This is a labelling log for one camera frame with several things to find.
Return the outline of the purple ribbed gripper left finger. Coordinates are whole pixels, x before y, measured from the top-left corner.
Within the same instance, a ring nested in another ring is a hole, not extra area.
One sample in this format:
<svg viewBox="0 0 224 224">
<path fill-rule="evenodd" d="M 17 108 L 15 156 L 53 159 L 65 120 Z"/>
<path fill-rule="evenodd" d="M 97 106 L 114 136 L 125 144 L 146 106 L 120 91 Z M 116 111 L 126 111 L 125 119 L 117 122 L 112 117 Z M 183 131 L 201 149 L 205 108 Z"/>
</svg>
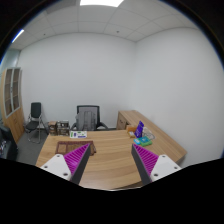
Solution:
<svg viewBox="0 0 224 224">
<path fill-rule="evenodd" d="M 85 144 L 65 155 L 56 154 L 42 165 L 41 169 L 74 184 L 79 184 L 90 152 L 90 144 Z"/>
</svg>

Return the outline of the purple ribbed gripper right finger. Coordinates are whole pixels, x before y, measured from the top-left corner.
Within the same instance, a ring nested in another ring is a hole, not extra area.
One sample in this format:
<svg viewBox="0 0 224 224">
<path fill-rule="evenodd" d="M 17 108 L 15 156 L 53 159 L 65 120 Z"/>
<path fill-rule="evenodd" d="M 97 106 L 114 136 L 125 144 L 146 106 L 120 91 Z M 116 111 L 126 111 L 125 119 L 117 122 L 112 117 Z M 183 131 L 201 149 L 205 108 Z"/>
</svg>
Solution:
<svg viewBox="0 0 224 224">
<path fill-rule="evenodd" d="M 181 169 L 167 155 L 156 155 L 140 145 L 132 144 L 131 154 L 143 185 L 150 184 Z"/>
</svg>

